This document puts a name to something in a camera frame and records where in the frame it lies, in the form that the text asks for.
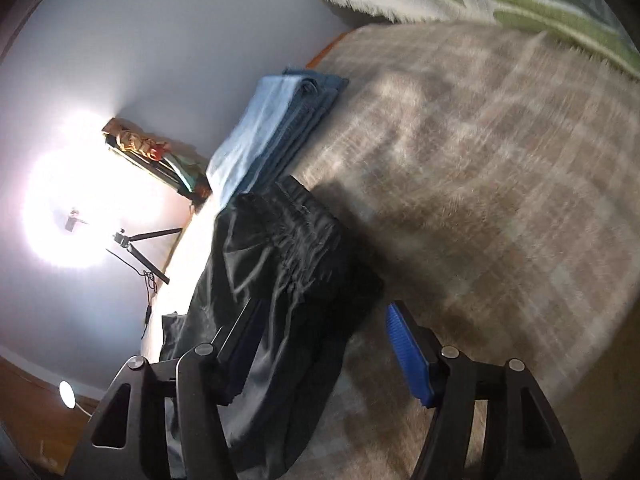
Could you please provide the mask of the black pants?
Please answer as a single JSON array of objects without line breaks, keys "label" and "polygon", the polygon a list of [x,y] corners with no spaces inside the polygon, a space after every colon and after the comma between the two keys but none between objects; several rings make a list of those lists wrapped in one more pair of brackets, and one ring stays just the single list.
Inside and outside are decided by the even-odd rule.
[{"label": "black pants", "polygon": [[383,286],[356,238],[292,177],[218,214],[188,312],[163,318],[160,359],[213,339],[248,300],[268,304],[243,391],[220,412],[240,478],[280,478],[303,453]]}]

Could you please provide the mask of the small round desk lamp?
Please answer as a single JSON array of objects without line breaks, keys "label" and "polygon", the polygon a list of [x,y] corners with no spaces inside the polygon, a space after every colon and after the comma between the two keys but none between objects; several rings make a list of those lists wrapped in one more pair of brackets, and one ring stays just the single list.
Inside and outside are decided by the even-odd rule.
[{"label": "small round desk lamp", "polygon": [[76,408],[75,391],[69,382],[62,380],[62,382],[58,384],[58,393],[60,394],[61,400],[66,408],[69,410]]}]

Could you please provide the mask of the checkered beige bed blanket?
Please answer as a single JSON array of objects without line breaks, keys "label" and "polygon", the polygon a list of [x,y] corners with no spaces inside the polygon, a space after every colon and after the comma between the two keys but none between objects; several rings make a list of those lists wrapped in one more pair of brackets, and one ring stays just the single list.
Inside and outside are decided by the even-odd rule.
[{"label": "checkered beige bed blanket", "polygon": [[522,360],[586,479],[639,473],[639,85],[545,34],[369,25],[293,162],[445,344]]}]

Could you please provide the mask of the framed picture with garland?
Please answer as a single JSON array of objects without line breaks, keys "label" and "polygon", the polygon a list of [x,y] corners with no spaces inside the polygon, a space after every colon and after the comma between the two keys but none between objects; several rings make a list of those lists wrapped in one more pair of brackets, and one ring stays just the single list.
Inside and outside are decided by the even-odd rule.
[{"label": "framed picture with garland", "polygon": [[205,175],[206,160],[189,145],[144,132],[117,117],[106,123],[102,134],[114,153],[161,180],[193,207],[201,206],[212,194]]}]

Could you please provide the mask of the folded blue towel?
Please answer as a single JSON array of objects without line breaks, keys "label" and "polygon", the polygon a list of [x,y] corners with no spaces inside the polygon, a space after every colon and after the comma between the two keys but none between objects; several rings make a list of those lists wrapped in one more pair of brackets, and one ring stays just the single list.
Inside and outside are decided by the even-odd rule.
[{"label": "folded blue towel", "polygon": [[224,209],[234,196],[277,180],[348,84],[314,70],[262,77],[240,121],[209,159],[212,207]]}]

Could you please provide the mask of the orange wooden bed frame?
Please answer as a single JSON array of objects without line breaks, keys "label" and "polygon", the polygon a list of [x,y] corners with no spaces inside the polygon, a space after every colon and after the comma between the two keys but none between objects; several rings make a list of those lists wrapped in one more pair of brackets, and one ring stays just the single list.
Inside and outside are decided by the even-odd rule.
[{"label": "orange wooden bed frame", "polygon": [[314,58],[312,58],[307,64],[307,70],[314,70],[318,64],[331,52],[331,50],[339,44],[345,37],[347,36],[347,32],[337,36],[332,42],[330,42],[326,47],[324,47]]}]

